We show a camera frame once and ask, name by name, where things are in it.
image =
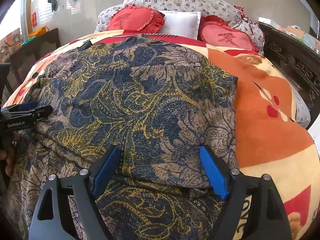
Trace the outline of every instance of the red dot on blanket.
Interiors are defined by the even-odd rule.
[[[20,90],[20,91],[18,92],[18,95],[19,95],[19,96],[23,96],[23,94],[24,94],[24,89],[22,89],[22,90]]]
[[[279,98],[277,96],[273,96],[273,100],[275,101],[277,106],[279,106]]]
[[[267,106],[267,113],[270,117],[278,117],[279,113],[272,106]]]

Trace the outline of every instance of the wooden furniture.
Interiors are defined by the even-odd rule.
[[[27,73],[29,72],[31,67],[34,65],[34,63],[40,60],[43,56],[45,56],[45,54],[52,51],[52,50],[45,51],[42,49],[45,42],[48,42],[50,44],[55,44],[56,49],[61,46],[57,28],[46,32],[40,37],[33,39],[30,43],[22,46],[20,49],[14,52],[6,60],[6,62],[11,63],[10,72],[14,75],[16,79],[16,84],[11,84],[10,82],[7,82],[6,84],[6,89],[9,95],[11,95],[13,91],[17,89],[17,85],[19,86],[20,84],[22,84]],[[19,73],[19,70],[22,67],[23,63],[25,62],[26,58],[31,55],[33,55],[34,60],[24,65],[24,68],[26,69],[23,70],[23,75],[21,75]]]
[[[320,112],[320,55],[270,25],[260,23],[259,27],[265,34],[265,57],[299,86],[311,125]]]

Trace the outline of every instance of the dark floral garment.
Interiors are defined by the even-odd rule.
[[[202,54],[145,36],[74,49],[26,96],[51,105],[23,132],[2,209],[24,239],[48,176],[76,174],[118,145],[117,174],[96,201],[115,239],[206,239],[223,201],[200,164],[208,144],[237,167],[237,78]],[[81,239],[85,233],[70,197]]]

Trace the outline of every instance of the hand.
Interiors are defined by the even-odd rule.
[[[18,142],[21,140],[21,136],[17,133],[14,133],[13,141]],[[11,177],[14,169],[14,160],[16,158],[16,153],[13,147],[10,148],[10,151],[0,150],[0,161],[6,160],[7,165],[5,166],[5,173]]]

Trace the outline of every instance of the patterned blanket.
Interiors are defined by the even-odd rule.
[[[317,214],[320,163],[295,123],[291,88],[264,57],[200,41],[128,31],[94,33],[32,68],[8,104],[35,100],[54,111],[23,132],[1,208],[24,239],[48,176],[76,174],[110,144],[121,165],[97,200],[115,239],[206,239],[223,201],[199,161],[209,144],[231,168],[269,173],[293,239]],[[79,237],[86,239],[73,198]],[[250,198],[234,239],[246,222]]]

